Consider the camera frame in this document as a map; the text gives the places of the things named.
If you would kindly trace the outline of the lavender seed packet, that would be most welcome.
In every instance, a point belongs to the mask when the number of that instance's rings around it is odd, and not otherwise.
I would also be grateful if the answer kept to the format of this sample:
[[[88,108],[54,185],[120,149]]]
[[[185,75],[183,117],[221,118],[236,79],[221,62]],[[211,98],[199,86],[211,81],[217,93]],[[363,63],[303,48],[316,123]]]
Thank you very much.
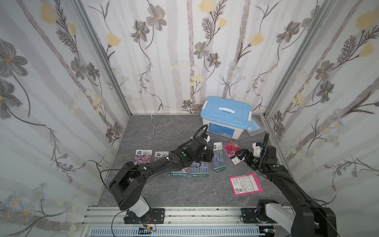
[[[209,176],[208,163],[193,162],[190,167],[190,174],[191,174],[191,177],[208,177]]]
[[[224,171],[226,169],[225,161],[224,161],[224,149],[222,142],[215,142],[213,147],[213,164],[214,164],[214,170],[216,173]]]

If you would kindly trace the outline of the hollyhock pink flower packet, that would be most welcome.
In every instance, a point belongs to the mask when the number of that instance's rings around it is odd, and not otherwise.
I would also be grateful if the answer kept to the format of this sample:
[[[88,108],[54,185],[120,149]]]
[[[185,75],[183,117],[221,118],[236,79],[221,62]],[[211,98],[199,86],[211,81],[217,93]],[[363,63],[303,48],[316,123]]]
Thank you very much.
[[[240,160],[238,156],[236,155],[236,153],[239,152],[240,150],[241,148],[233,140],[228,141],[224,145],[224,151],[226,152],[227,156],[230,158],[230,160],[232,161],[234,165],[237,165],[244,161],[244,159]]]

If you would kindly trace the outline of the pink back seed packet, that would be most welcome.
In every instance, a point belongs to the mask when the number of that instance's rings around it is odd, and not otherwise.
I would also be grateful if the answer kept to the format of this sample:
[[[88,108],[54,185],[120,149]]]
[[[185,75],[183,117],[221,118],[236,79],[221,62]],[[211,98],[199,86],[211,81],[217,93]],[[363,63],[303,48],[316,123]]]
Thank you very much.
[[[255,173],[230,177],[230,183],[235,197],[264,191]]]

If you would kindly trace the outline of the pink phlox seed packet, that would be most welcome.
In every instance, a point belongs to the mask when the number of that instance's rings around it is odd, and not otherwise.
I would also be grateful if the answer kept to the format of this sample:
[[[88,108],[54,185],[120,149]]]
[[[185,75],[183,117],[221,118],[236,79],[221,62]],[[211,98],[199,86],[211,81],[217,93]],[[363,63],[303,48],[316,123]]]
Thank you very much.
[[[190,177],[190,171],[188,168],[184,168],[179,171],[173,171],[170,173],[170,176],[172,177]]]

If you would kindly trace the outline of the purple flower seed packet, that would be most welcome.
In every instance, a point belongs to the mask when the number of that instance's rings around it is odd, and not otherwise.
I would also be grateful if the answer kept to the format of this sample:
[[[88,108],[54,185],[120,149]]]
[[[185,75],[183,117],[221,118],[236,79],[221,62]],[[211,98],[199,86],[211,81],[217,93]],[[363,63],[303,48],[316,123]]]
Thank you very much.
[[[135,165],[147,164],[152,160],[153,150],[136,150]]]

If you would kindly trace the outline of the white cosmos seed packet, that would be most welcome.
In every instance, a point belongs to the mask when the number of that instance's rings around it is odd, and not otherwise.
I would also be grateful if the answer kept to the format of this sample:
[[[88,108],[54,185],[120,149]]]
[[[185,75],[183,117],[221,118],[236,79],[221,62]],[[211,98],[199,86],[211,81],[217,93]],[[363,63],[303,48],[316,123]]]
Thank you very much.
[[[156,151],[154,156],[154,161],[161,159],[166,159],[169,156],[169,151]]]

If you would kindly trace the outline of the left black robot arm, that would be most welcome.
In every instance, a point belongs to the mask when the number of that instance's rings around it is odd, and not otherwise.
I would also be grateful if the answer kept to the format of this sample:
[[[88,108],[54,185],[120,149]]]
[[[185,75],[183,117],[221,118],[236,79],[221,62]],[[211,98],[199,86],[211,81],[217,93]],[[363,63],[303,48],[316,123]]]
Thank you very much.
[[[208,127],[207,124],[200,127],[189,141],[170,151],[163,159],[140,165],[127,162],[118,169],[108,189],[119,210],[132,211],[138,217],[145,216],[151,211],[151,206],[141,197],[141,193],[148,181],[161,174],[192,167],[194,164],[212,162],[214,153],[209,146]]]

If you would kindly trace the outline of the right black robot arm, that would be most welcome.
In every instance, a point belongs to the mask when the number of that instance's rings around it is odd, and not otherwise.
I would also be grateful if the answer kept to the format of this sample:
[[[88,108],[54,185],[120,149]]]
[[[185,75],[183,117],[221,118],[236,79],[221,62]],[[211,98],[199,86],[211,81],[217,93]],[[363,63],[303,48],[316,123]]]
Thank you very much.
[[[262,224],[273,221],[285,229],[291,237],[337,237],[335,213],[312,199],[292,178],[288,169],[279,165],[276,148],[268,144],[269,134],[263,142],[254,143],[252,151],[239,150],[236,157],[248,167],[272,182],[286,197],[292,210],[286,210],[278,202],[261,199],[255,209],[256,220]]]

